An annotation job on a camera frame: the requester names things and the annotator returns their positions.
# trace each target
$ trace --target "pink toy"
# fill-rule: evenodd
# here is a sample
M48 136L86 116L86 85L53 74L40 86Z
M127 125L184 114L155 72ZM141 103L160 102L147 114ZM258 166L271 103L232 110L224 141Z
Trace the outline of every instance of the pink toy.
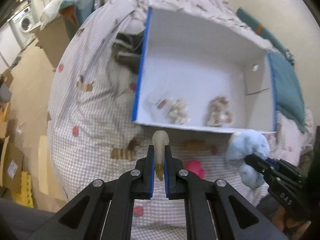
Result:
M184 168L191 171L199 176L199 178L204 178L204 170L201 169L201 162L198 160L191 160L184 165Z

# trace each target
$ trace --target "bed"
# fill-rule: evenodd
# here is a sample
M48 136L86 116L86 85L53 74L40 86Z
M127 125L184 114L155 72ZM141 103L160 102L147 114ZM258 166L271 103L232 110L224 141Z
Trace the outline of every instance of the bed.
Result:
M135 160L145 157L152 143L156 128L131 122L137 76L111 55L111 46L119 32L144 30L149 5L204 17L229 27L264 49L275 50L223 0L110 0L98 8L67 47L55 73L48 107L51 162L68 200L94 179L110 181L133 169ZM310 148L313 138L312 114L308 109L305 113L305 133L293 120L277 113L278 133L266 135L270 157L299 163L300 154ZM267 184L252 190L241 183L237 169L227 165L225 152L230 135L166 131L173 157L183 163L199 160L205 171L204 179L227 180L255 206L267 194ZM181 143L191 138L214 145L217 153L210 149L200 152L181 149ZM134 156L112 156L115 149L125 150L129 146L136 149ZM132 239L186 238L184 203L167 200L164 192L164 182L155 179L152 200L135 201L138 207L135 210L140 212L134 212Z

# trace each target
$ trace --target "washing machine door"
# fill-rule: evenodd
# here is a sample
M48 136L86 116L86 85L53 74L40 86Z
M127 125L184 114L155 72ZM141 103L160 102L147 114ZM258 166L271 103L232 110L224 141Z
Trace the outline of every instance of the washing machine door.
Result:
M28 33L32 29L30 16L25 15L20 21L20 30L23 33Z

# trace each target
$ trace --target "metal screw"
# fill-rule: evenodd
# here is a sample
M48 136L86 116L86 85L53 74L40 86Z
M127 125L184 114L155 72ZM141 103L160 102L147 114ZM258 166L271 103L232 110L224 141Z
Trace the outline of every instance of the metal screw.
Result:
M217 180L217 185L219 187L224 187L225 185L227 185L226 181L224 179L218 179Z
M180 171L179 171L179 174L180 174L181 176L187 176L187 175L189 174L189 171L187 171L187 170L180 170Z
M92 182L92 185L94 187L100 187L102 185L103 181L101 179L95 179L93 182Z
M140 175L140 171L139 171L139 170L132 170L132 171L130 172L130 174L131 174L132 176L139 176L139 175Z

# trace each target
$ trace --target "yellow object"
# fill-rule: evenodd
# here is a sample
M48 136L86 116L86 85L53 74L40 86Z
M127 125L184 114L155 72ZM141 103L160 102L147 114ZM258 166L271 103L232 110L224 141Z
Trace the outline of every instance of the yellow object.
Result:
M31 175L26 171L21 172L21 192L11 192L15 203L22 206L33 208L33 199L31 193Z

